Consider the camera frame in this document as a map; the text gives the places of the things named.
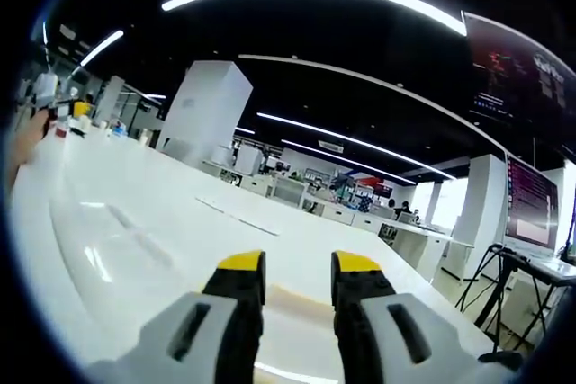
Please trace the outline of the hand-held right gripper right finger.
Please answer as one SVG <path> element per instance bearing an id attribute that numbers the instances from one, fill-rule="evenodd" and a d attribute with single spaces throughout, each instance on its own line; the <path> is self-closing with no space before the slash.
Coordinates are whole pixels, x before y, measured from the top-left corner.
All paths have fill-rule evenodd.
<path id="1" fill-rule="evenodd" d="M 466 352 L 454 326 L 397 292 L 363 255 L 332 253 L 331 298 L 347 383 L 507 383 L 513 376 L 502 361 Z"/>

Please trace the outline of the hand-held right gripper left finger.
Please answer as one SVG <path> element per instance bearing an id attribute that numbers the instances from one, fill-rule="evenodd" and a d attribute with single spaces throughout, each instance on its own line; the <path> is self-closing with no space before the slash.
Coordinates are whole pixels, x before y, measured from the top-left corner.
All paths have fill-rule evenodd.
<path id="1" fill-rule="evenodd" d="M 89 367 L 92 383 L 250 383 L 263 334 L 266 254 L 222 260 L 200 292 L 151 318 L 115 361 Z"/>

